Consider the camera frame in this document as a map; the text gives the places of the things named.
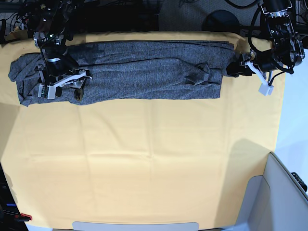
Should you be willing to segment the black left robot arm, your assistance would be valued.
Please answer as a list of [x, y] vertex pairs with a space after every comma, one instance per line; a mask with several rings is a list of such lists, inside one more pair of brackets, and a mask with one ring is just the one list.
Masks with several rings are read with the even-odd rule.
[[[264, 0], [258, 5], [253, 16], [247, 39], [250, 54], [242, 56], [238, 61], [232, 62], [227, 67], [227, 74], [232, 77], [239, 75], [251, 76], [255, 71], [252, 66], [262, 72], [280, 70], [283, 73], [294, 73], [294, 67], [301, 64], [305, 58], [304, 47], [290, 16], [292, 8], [290, 0]], [[272, 41], [272, 48], [261, 51], [253, 44], [252, 32], [258, 15], [264, 19], [261, 31]]]

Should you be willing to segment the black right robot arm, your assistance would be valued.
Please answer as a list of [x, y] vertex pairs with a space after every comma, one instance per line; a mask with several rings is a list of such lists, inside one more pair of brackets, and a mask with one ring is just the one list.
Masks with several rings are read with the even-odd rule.
[[36, 0], [25, 5], [23, 18], [43, 59], [43, 64], [36, 68], [40, 98], [54, 100], [62, 95], [64, 86], [74, 89], [77, 101], [83, 98], [90, 74], [80, 69], [65, 44], [73, 39], [69, 18], [83, 5], [82, 0]]

